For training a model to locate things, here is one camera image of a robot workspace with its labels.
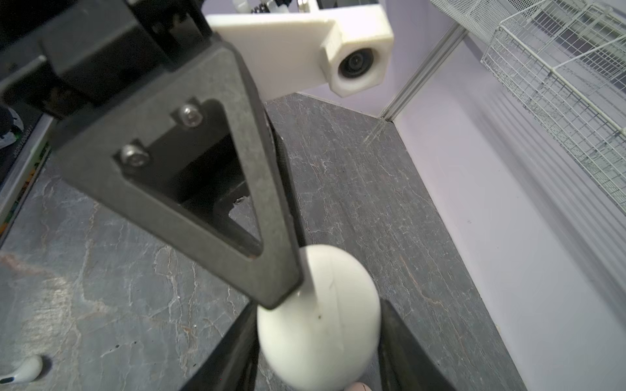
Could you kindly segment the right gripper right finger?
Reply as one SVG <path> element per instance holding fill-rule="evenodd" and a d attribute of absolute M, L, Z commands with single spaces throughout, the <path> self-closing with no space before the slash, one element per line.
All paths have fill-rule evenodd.
<path fill-rule="evenodd" d="M 394 306 L 381 300 L 378 363 L 383 390 L 453 390 Z"/>

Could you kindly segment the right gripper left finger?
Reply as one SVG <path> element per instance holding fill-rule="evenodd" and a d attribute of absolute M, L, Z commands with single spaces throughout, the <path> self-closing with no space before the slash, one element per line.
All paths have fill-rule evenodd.
<path fill-rule="evenodd" d="M 258 363 L 257 305 L 249 302 L 181 390 L 255 390 Z"/>

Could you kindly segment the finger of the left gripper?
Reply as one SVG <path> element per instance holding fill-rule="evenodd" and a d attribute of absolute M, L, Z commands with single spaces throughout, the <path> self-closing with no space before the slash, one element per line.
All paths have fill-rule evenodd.
<path fill-rule="evenodd" d="M 303 283 L 286 156 L 233 45 L 75 113 L 52 146 L 68 184 L 259 305 Z"/>
<path fill-rule="evenodd" d="M 274 125 L 272 124 L 269 115 L 266 115 L 266 122 L 272 134 L 273 145 L 276 155 L 276 164 L 280 174 L 282 187 L 285 191 L 285 197 L 289 207 L 290 216 L 292 218 L 298 246 L 304 247 L 307 245 L 306 232 L 304 230 L 303 222 L 301 220 L 302 216 L 298 205 L 297 193 L 295 192 L 295 186 L 293 184 L 293 176 L 287 147 L 285 145 L 285 141 L 279 135 Z"/>

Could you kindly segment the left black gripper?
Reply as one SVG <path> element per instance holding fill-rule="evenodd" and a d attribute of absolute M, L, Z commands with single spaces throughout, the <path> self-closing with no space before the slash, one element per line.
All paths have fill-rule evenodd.
<path fill-rule="evenodd" d="M 1 4 L 1 99 L 27 104 L 74 128 L 56 138 L 68 143 L 81 128 L 121 104 L 160 76 L 170 78 L 231 55 L 218 68 L 225 81 L 245 62 L 214 32 L 198 1 L 4 1 Z M 116 169 L 79 163 L 66 181 L 99 202 L 114 205 L 143 191 L 188 205 L 196 200 L 237 200 L 245 193 L 241 167 L 228 153 L 212 162 L 202 156 L 180 173 L 158 179 L 161 162 L 135 141 L 144 163 L 122 152 Z"/>

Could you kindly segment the white earbud charging case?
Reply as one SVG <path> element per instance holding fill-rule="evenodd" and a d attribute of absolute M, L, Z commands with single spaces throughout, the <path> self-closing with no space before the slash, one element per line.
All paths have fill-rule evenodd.
<path fill-rule="evenodd" d="M 343 390 L 370 365 L 381 336 L 381 302 L 354 256 L 327 244 L 300 250 L 303 286 L 273 310 L 258 309 L 262 354 L 295 390 Z"/>

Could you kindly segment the pink earbud charging case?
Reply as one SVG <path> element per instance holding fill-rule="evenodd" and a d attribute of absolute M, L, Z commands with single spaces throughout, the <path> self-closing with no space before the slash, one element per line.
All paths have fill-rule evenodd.
<path fill-rule="evenodd" d="M 372 391 L 372 389 L 367 384 L 357 381 L 345 387 L 344 391 Z"/>

